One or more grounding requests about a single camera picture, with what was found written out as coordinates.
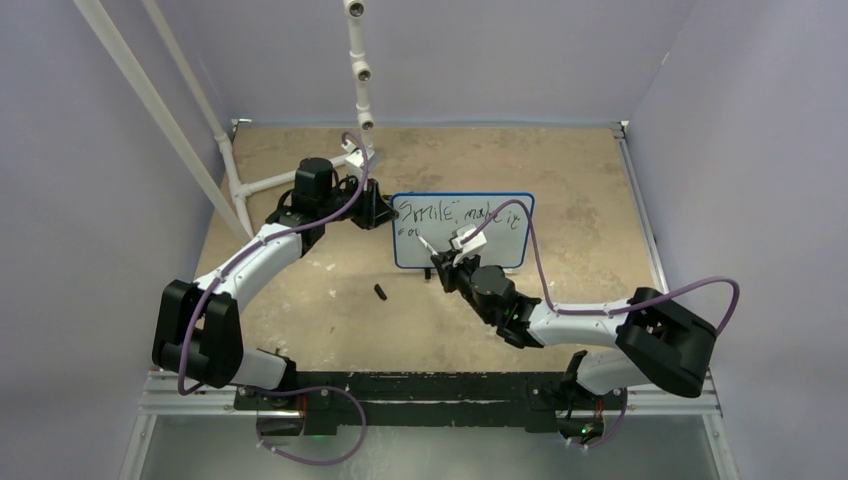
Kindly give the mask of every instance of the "metal frame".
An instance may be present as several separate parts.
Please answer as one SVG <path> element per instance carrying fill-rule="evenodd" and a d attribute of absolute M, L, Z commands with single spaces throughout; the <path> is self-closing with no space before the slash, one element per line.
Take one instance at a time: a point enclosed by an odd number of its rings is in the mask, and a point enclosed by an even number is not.
<path fill-rule="evenodd" d="M 610 126 L 619 148 L 622 164 L 627 174 L 633 203 L 639 215 L 643 240 L 651 260 L 651 273 L 658 289 L 668 291 L 668 284 L 654 241 L 653 232 L 645 212 L 642 194 L 633 170 L 624 128 L 621 123 Z M 121 470 L 122 479 L 140 478 L 144 458 L 150 443 L 150 436 L 158 416 L 257 416 L 254 411 L 239 411 L 233 408 L 236 388 L 221 389 L 204 387 L 198 393 L 183 397 L 177 392 L 177 376 L 170 372 L 151 372 L 144 385 L 139 406 L 138 419 L 133 429 L 130 446 Z M 575 415 L 591 412 L 574 412 Z M 262 416 L 294 418 L 294 411 L 261 412 Z M 721 405 L 713 383 L 712 373 L 708 372 L 704 381 L 703 394 L 694 399 L 681 398 L 667 393 L 654 385 L 644 385 L 629 389 L 628 416 L 700 416 L 704 422 L 706 440 L 713 455 L 713 462 L 720 480 L 738 480 L 739 471 L 730 452 L 722 423 Z"/>

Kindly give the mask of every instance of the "black mount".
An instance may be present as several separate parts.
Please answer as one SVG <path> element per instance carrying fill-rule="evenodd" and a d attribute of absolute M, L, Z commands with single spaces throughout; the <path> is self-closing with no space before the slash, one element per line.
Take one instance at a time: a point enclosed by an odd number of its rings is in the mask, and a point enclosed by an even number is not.
<path fill-rule="evenodd" d="M 586 418 L 566 419 L 561 412 L 592 411 L 591 401 L 567 402 L 552 394 L 560 388 L 556 372 L 410 373 L 300 372 L 298 387 L 334 386 L 348 390 L 362 404 L 369 425 L 419 427 L 522 427 L 530 433 L 557 432 L 584 426 Z M 273 411 L 296 408 L 294 398 L 274 399 L 248 390 L 237 394 L 236 410 Z M 310 393 L 303 429 L 276 434 L 334 435 L 339 425 L 359 425 L 356 408 L 346 398 Z M 607 410 L 619 410 L 621 398 L 603 397 Z"/>
<path fill-rule="evenodd" d="M 337 212 L 353 197 L 359 187 L 359 179 L 348 175 L 333 185 L 334 178 L 338 178 L 338 173 L 326 158 L 301 160 L 295 173 L 294 188 L 280 197 L 277 209 L 268 215 L 265 223 L 299 227 Z M 289 196 L 291 205 L 286 205 Z M 359 228 L 371 230 L 394 220 L 397 215 L 387 198 L 380 194 L 377 181 L 369 178 L 356 203 L 335 221 L 350 219 Z M 324 236 L 324 230 L 322 225 L 301 232 L 303 255 Z"/>
<path fill-rule="evenodd" d="M 501 267 L 481 267 L 479 255 L 464 258 L 454 267 L 457 253 L 443 252 L 430 257 L 445 293 L 459 290 L 483 322 L 495 327 L 498 336 L 513 347 L 542 348 L 527 333 L 530 314 L 541 299 L 515 291 L 515 283 L 506 278 Z"/>

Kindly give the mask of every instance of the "wooden table surface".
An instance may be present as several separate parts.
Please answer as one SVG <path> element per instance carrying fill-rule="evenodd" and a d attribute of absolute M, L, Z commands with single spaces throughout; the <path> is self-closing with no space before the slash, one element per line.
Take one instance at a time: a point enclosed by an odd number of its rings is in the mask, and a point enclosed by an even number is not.
<path fill-rule="evenodd" d="M 241 128 L 234 149 L 243 182 L 293 170 L 306 157 L 342 153 L 341 129 Z M 652 286 L 636 208 L 607 129 L 380 128 L 374 171 L 385 193 L 528 191 L 545 273 L 556 302 L 604 302 Z M 254 230 L 284 185 L 250 197 Z M 222 186 L 226 193 L 227 181 Z M 247 346 L 279 348 L 299 370 L 561 371 L 581 347 L 519 350 L 503 342 L 458 293 L 395 267 L 392 229 L 328 225 L 300 261 L 265 287 L 241 316 Z M 239 244 L 215 214 L 198 275 Z M 533 256 L 511 275 L 542 294 Z M 379 283 L 387 301 L 373 287 Z"/>

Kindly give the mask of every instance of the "marker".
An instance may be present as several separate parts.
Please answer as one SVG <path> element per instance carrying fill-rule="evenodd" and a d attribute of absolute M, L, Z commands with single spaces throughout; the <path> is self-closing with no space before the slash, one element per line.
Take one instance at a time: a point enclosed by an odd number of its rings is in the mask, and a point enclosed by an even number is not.
<path fill-rule="evenodd" d="M 432 255 L 438 255 L 439 254 L 439 252 L 437 252 L 436 249 L 433 248 L 433 246 L 430 245 L 427 242 L 427 240 L 424 240 L 424 237 L 422 237 L 421 235 L 418 235 L 417 233 L 415 235 L 418 237 L 418 240 L 421 240 L 421 244 L 424 245 L 424 248 L 429 250 Z"/>

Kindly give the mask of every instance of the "pipe fitting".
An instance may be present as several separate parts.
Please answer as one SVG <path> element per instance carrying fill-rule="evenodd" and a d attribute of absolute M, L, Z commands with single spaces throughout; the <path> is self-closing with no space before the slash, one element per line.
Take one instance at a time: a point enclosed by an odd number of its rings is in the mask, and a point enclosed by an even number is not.
<path fill-rule="evenodd" d="M 374 117 L 371 116 L 370 112 L 360 112 L 356 119 L 359 122 L 359 128 L 366 131 L 374 128 Z"/>
<path fill-rule="evenodd" d="M 365 4 L 362 0 L 345 0 L 345 12 L 350 18 L 359 18 L 365 13 Z"/>

